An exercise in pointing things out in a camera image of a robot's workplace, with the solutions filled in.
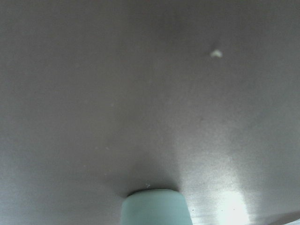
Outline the green cup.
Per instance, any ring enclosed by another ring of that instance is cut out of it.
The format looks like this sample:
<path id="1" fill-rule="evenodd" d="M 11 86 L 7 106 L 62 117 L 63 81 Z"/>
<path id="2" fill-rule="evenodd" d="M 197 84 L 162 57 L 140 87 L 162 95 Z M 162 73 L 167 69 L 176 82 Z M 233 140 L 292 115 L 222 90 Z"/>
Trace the green cup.
<path id="1" fill-rule="evenodd" d="M 121 207 L 121 225 L 191 225 L 185 197 L 170 189 L 149 189 L 129 195 Z"/>

